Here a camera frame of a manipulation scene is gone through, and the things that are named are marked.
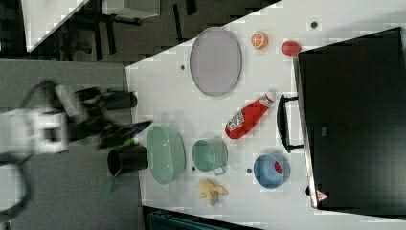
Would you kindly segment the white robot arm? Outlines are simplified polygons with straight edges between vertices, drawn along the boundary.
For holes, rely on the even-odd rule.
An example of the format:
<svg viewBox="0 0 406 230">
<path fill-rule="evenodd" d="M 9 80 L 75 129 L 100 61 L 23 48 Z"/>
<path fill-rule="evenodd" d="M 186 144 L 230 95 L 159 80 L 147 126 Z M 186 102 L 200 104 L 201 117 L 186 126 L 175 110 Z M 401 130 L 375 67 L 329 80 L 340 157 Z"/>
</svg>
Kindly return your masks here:
<svg viewBox="0 0 406 230">
<path fill-rule="evenodd" d="M 18 108 L 1 114 L 1 151 L 19 157 L 60 153 L 71 142 L 91 136 L 98 138 L 99 149 L 121 146 L 152 122 L 120 125 L 107 113 L 137 103 L 132 92 L 90 87 L 69 95 L 62 85 L 46 80 L 32 88 Z"/>
</svg>

